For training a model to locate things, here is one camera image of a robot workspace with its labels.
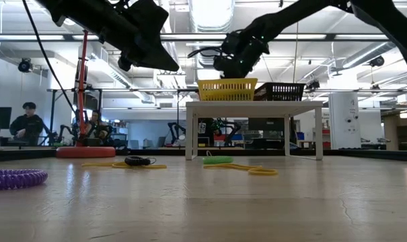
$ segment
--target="red base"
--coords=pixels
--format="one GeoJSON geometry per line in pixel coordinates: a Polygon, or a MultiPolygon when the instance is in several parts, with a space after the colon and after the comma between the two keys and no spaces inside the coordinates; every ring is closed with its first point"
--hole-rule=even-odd
{"type": "Polygon", "coordinates": [[[59,147],[57,158],[106,158],[114,157],[114,147],[59,147]]]}

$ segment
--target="yellow basket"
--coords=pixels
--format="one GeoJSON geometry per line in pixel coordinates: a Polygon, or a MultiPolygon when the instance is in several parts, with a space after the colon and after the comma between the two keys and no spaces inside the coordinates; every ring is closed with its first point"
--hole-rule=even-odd
{"type": "Polygon", "coordinates": [[[252,101],[257,78],[202,80],[198,82],[201,101],[252,101]]]}

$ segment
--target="plastic basket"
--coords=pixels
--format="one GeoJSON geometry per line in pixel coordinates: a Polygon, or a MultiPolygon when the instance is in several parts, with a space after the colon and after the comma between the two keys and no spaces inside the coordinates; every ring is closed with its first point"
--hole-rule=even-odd
{"type": "Polygon", "coordinates": [[[254,92],[254,101],[302,101],[300,83],[265,83],[254,92]]]}
{"type": "Polygon", "coordinates": [[[252,101],[256,78],[202,80],[198,82],[201,101],[252,101]]]}

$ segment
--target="black basket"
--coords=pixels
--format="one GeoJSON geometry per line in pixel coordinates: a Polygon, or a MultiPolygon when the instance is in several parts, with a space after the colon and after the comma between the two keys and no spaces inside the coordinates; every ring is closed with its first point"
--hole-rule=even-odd
{"type": "Polygon", "coordinates": [[[254,92],[254,101],[302,101],[300,83],[265,83],[254,92]]]}

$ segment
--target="desk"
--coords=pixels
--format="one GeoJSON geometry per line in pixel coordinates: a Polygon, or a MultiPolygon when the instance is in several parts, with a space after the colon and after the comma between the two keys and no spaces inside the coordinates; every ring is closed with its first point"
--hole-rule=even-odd
{"type": "Polygon", "coordinates": [[[290,117],[315,110],[316,159],[323,159],[323,102],[187,102],[187,133],[185,158],[197,156],[199,118],[284,118],[285,143],[290,143],[290,117]]]}

